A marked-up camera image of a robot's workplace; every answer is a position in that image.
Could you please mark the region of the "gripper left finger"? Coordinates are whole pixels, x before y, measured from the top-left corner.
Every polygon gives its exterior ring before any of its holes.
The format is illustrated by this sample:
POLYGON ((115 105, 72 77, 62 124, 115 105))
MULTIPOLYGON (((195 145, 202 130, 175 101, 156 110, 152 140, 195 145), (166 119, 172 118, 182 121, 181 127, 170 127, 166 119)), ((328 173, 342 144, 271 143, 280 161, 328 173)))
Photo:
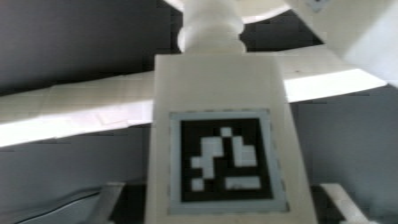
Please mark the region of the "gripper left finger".
POLYGON ((81 224, 143 224, 145 184, 110 182, 81 224))

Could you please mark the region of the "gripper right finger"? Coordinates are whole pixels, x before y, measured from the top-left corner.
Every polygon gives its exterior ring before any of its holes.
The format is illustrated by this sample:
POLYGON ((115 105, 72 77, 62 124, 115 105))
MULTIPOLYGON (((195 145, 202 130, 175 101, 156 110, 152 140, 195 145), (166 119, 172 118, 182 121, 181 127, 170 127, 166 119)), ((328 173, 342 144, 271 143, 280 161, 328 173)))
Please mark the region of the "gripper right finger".
POLYGON ((312 185, 310 195, 317 224, 378 224, 365 217, 339 184, 312 185))

